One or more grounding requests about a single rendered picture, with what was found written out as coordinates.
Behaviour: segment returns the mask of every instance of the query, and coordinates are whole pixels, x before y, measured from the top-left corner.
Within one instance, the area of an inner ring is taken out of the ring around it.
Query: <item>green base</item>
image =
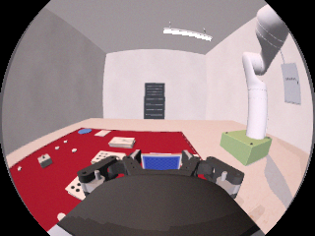
[[[243,165],[249,165],[268,155],[272,139],[254,140],[246,136],[246,130],[222,133],[220,146]]]

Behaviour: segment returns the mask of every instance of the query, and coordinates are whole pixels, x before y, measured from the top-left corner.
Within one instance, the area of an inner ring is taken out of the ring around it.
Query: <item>red mat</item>
[[[100,150],[129,155],[136,149],[142,153],[180,153],[187,149],[198,154],[181,132],[111,131],[105,137],[97,137],[95,134],[99,129],[82,135],[79,130],[40,148],[10,168],[20,196],[45,231],[58,222],[58,213],[67,214],[81,202],[69,195],[65,188],[77,177],[79,170],[91,165]],[[135,138],[136,142],[132,148],[110,147],[108,143],[113,137]],[[53,163],[41,168],[37,159],[46,153]]]

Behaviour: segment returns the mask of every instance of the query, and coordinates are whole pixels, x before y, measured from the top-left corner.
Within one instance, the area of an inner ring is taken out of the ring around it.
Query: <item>gray ceiling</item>
[[[106,53],[172,49],[208,53],[252,20],[263,0],[52,0],[45,8]],[[163,28],[203,32],[212,41],[163,34]]]

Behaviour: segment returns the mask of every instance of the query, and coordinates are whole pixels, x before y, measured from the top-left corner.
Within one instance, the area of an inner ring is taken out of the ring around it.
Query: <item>gray cube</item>
[[[52,163],[52,160],[48,154],[42,155],[38,158],[38,162],[42,168],[50,165]]]

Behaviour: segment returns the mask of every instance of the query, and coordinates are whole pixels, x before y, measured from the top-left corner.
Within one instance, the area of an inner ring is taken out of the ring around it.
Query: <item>black cabinet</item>
[[[145,83],[145,119],[164,119],[165,85],[161,83]]]

